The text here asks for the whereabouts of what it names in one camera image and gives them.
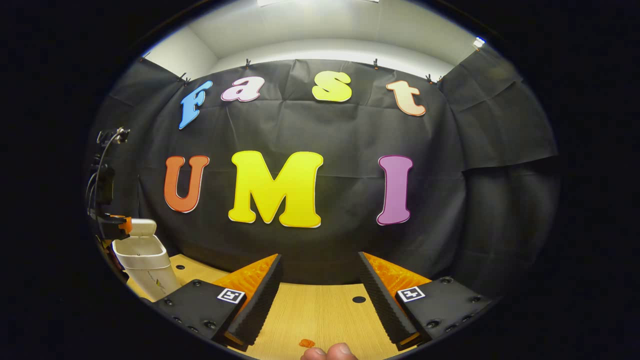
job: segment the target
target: finger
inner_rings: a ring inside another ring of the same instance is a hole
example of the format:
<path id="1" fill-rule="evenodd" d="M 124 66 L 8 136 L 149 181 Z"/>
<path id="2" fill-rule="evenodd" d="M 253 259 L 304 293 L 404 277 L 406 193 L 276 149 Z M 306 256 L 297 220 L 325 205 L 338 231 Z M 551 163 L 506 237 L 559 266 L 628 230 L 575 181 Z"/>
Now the finger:
<path id="1" fill-rule="evenodd" d="M 321 348 L 312 347 L 308 348 L 300 360 L 326 360 L 326 354 Z"/>
<path id="2" fill-rule="evenodd" d="M 327 360 L 358 360 L 351 353 L 351 349 L 345 343 L 339 343 L 331 346 L 326 352 Z"/>

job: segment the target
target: table surface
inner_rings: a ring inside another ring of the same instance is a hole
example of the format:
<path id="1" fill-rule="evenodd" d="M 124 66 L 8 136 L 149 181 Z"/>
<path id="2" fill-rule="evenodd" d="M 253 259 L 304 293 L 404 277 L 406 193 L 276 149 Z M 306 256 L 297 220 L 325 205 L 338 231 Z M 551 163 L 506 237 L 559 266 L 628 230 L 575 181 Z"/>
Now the table surface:
<path id="1" fill-rule="evenodd" d="M 194 279 L 214 282 L 228 274 L 184 255 L 171 257 L 171 263 L 180 285 Z M 137 296 L 148 298 L 132 279 L 127 285 Z M 365 302 L 353 302 L 356 296 Z M 362 284 L 281 283 L 255 344 L 244 354 L 261 360 L 300 360 L 307 349 L 298 345 L 302 339 L 312 340 L 324 351 L 347 343 L 359 360 L 382 360 L 401 353 L 389 340 Z"/>

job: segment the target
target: purple letter i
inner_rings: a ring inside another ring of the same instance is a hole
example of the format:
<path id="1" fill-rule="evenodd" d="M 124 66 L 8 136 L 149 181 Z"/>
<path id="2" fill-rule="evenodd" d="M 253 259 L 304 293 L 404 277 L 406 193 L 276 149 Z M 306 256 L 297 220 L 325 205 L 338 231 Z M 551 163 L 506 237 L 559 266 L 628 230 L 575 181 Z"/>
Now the purple letter i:
<path id="1" fill-rule="evenodd" d="M 385 171 L 385 205 L 378 215 L 378 224 L 400 224 L 409 220 L 411 213 L 406 208 L 406 189 L 413 161 L 406 156 L 388 155 L 381 157 L 378 165 Z"/>

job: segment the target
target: white cup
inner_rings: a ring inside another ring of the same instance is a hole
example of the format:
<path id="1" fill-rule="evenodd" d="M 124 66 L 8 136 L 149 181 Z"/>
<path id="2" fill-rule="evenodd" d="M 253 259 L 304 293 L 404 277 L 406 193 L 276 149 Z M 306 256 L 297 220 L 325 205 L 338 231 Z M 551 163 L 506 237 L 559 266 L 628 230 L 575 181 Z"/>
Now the white cup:
<path id="1" fill-rule="evenodd" d="M 156 222 L 131 219 L 130 237 L 114 240 L 113 252 L 129 277 L 155 302 L 178 290 L 178 283 L 166 249 L 154 235 Z"/>

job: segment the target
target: orange soft gripper pad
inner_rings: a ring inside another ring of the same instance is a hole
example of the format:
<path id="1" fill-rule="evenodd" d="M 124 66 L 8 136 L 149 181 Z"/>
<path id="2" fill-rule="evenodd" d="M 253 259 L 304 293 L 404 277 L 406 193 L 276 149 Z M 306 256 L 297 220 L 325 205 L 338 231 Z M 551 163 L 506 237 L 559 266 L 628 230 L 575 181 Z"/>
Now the orange soft gripper pad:
<path id="1" fill-rule="evenodd" d="M 255 291 L 258 286 L 260 286 L 260 283 L 269 271 L 269 268 L 271 268 L 271 264 L 273 264 L 273 260 L 276 259 L 277 255 L 278 254 L 273 254 L 268 258 L 258 260 L 213 282 L 214 285 L 222 286 L 223 288 L 244 292 L 246 300 L 242 307 L 240 307 L 238 314 L 244 310 L 253 298 Z"/>
<path id="2" fill-rule="evenodd" d="M 271 255 L 213 282 L 223 288 L 243 291 L 246 296 L 225 333 L 232 340 L 230 346 L 243 350 L 255 343 L 282 280 L 281 256 Z"/>
<path id="3" fill-rule="evenodd" d="M 389 340 L 396 344 L 398 350 L 408 348 L 417 338 L 418 330 L 396 300 L 396 293 L 430 280 L 365 252 L 359 252 L 358 258 L 360 280 Z"/>
<path id="4" fill-rule="evenodd" d="M 378 277 L 387 288 L 387 291 L 389 291 L 389 295 L 391 295 L 391 297 L 396 301 L 398 307 L 400 307 L 400 303 L 396 300 L 396 293 L 398 290 L 408 289 L 431 282 L 431 280 L 426 277 L 390 263 L 387 260 L 380 259 L 376 256 L 367 254 L 366 252 L 362 252 L 362 254 L 364 254 L 367 260 L 369 260 L 369 264 L 371 264 L 373 270 L 378 274 Z"/>

